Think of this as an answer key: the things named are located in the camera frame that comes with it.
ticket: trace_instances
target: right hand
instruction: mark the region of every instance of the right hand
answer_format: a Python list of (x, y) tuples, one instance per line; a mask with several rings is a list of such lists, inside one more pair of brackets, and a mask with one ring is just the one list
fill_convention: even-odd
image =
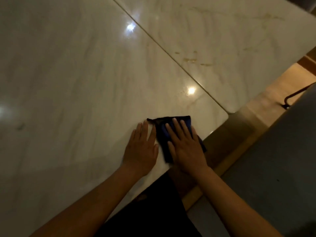
[(202, 169), (208, 167), (202, 147), (198, 140), (198, 135), (195, 129), (191, 127), (193, 134), (192, 138), (188, 127), (183, 120), (180, 121), (183, 130), (176, 118), (173, 118), (172, 121), (179, 136), (177, 137), (170, 125), (166, 124), (166, 128), (173, 142), (168, 142), (172, 159), (176, 165), (180, 166), (181, 169), (186, 171), (188, 174), (195, 176)]

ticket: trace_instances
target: gray surface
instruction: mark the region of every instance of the gray surface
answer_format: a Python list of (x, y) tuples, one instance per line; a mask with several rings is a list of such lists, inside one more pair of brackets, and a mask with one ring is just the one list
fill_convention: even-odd
[[(223, 180), (282, 234), (314, 236), (308, 232), (315, 233), (316, 225), (315, 157), (316, 85), (224, 174)], [(203, 236), (220, 236), (223, 231), (206, 199), (199, 200), (188, 215)]]

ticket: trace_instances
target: hand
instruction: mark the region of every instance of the hand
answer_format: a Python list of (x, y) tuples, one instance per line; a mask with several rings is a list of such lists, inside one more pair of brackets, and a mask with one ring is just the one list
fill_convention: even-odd
[(155, 144), (156, 128), (153, 126), (149, 139), (148, 122), (139, 123), (133, 130), (130, 140), (126, 146), (123, 166), (135, 171), (139, 177), (147, 175), (155, 166), (158, 156), (158, 144)]
[(177, 131), (177, 135), (173, 132), (169, 124), (166, 124), (172, 142), (168, 142), (169, 150), (175, 164), (179, 165), (188, 174), (195, 176), (199, 171), (207, 166), (206, 159), (202, 147), (198, 140), (198, 135), (193, 127), (190, 135), (188, 127), (183, 120), (180, 121), (183, 130), (181, 129), (176, 118), (173, 118), (173, 123)]

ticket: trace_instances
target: left hand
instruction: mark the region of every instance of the left hand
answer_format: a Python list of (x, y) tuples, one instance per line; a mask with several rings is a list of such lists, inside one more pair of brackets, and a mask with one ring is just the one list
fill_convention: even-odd
[(126, 146), (122, 165), (135, 171), (141, 177), (147, 175), (155, 166), (158, 156), (158, 144), (155, 144), (156, 128), (153, 126), (149, 139), (148, 122), (139, 123), (133, 130)]

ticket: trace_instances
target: forearm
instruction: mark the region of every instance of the forearm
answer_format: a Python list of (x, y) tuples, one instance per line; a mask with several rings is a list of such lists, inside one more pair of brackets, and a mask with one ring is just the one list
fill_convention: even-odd
[(55, 216), (31, 237), (93, 236), (140, 176), (121, 166), (107, 180)]
[(197, 172), (193, 177), (234, 236), (281, 236), (271, 224), (227, 186), (211, 168), (207, 167)]

